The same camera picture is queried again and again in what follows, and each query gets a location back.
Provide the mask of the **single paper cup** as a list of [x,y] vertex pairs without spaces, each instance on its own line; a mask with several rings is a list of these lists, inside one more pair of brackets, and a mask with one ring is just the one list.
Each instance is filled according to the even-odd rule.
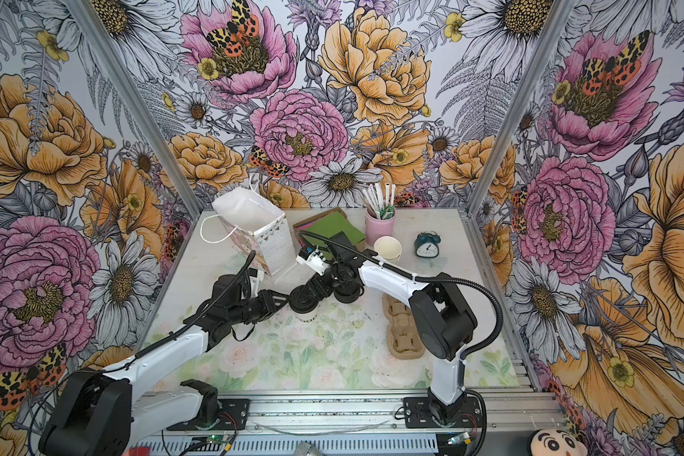
[[310,313],[298,313],[296,318],[303,323],[311,323],[317,318],[317,310],[313,310]]

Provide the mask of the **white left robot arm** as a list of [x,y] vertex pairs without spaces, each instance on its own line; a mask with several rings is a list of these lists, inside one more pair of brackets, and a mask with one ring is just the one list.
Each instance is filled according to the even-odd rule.
[[217,388],[188,380],[173,391],[153,388],[185,363],[231,336],[238,324],[276,314],[288,294],[255,292],[246,275],[223,275],[182,327],[136,355],[102,370],[66,378],[38,448],[44,455],[121,455],[140,440],[174,425],[212,428],[222,418]]

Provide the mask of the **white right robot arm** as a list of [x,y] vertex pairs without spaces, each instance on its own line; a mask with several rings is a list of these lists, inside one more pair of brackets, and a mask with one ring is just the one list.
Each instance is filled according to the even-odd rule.
[[353,303],[369,289],[406,305],[424,348],[437,359],[429,386],[429,409],[436,424],[448,426],[466,400],[463,351],[478,326],[454,278],[422,277],[384,260],[372,250],[356,249],[344,233],[328,239],[302,231],[298,262],[315,271],[306,284],[292,290],[289,306],[311,313],[332,296]]

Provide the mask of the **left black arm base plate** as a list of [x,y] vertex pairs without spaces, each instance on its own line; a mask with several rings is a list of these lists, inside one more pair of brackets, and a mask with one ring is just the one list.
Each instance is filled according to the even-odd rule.
[[248,399],[217,399],[201,405],[193,427],[199,431],[244,431],[251,401]]

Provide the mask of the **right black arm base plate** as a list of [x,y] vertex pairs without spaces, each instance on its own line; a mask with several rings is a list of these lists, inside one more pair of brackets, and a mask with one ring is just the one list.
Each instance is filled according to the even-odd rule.
[[472,394],[452,405],[431,397],[405,397],[403,413],[407,429],[473,429],[485,421],[484,407]]

